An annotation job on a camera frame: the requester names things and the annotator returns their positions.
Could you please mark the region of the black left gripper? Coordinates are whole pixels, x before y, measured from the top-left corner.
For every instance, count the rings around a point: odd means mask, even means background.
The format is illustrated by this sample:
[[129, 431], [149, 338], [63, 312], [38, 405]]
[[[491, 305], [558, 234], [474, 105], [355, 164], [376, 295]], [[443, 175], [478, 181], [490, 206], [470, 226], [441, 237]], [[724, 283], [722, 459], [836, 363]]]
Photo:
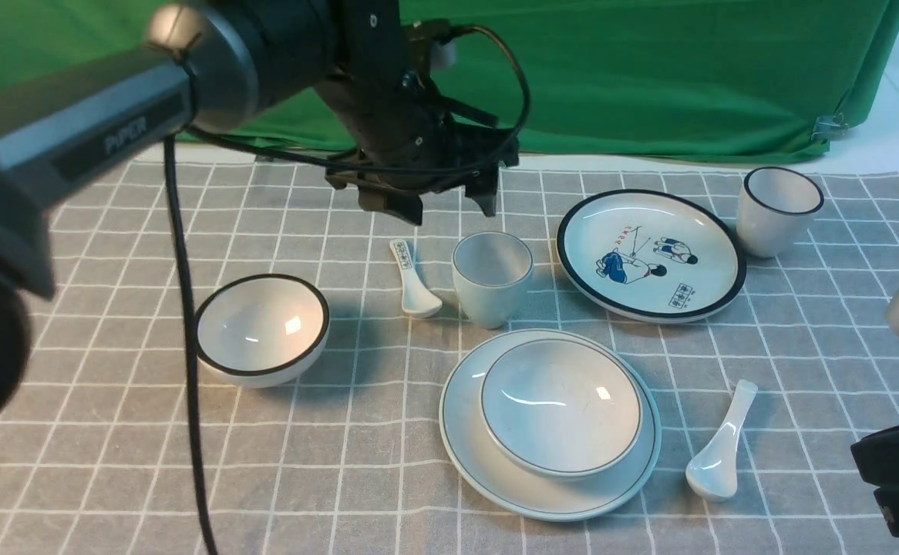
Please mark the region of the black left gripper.
[[465, 181], [465, 197], [485, 217], [497, 215], [500, 163], [517, 164], [520, 127], [490, 129], [452, 116], [419, 122], [362, 122], [353, 130], [355, 153], [336, 160], [327, 183], [357, 186], [359, 207], [405, 224], [423, 224], [417, 194], [442, 192]]

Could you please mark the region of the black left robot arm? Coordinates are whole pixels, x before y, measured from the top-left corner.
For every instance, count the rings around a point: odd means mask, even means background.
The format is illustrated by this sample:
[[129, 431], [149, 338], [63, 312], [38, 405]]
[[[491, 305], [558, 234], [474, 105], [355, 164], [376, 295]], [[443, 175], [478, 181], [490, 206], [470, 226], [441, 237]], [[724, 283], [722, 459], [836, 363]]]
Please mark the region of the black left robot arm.
[[[510, 129], [444, 96], [436, 50], [491, 39], [519, 81]], [[305, 90], [354, 147], [330, 158], [258, 148], [228, 134]], [[396, 1], [177, 1], [157, 9], [144, 44], [0, 90], [0, 413], [32, 347], [24, 291], [57, 291], [51, 212], [147, 147], [192, 134], [214, 146], [324, 168], [362, 210], [423, 221], [421, 197], [461, 187], [495, 214], [498, 172], [519, 163], [530, 88], [508, 45], [481, 25], [405, 25]]]

